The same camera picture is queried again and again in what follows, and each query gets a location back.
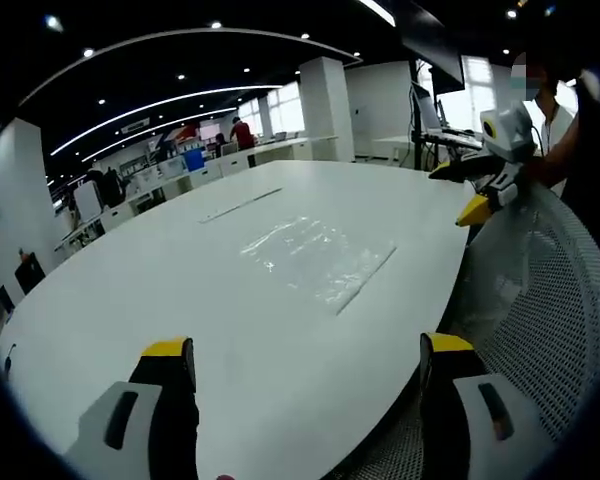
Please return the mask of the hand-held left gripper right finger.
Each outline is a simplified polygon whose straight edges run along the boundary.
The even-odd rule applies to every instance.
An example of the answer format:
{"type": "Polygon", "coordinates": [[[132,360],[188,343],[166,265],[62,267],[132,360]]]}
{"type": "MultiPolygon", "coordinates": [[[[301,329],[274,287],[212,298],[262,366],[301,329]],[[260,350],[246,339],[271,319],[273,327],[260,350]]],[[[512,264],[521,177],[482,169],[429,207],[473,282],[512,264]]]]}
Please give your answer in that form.
{"type": "Polygon", "coordinates": [[[419,371],[424,479],[526,479],[552,452],[536,404],[466,340],[423,333],[419,371]]]}

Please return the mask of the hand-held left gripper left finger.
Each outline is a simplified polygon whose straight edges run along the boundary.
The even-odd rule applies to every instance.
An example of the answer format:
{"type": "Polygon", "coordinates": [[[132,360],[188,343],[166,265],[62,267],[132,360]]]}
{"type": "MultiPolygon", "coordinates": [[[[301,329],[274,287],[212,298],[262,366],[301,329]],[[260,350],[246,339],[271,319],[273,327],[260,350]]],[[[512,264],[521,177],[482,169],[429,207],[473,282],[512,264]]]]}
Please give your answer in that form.
{"type": "Polygon", "coordinates": [[[82,479],[196,479],[199,419],[193,340],[159,341],[81,415],[64,458],[82,479]]]}

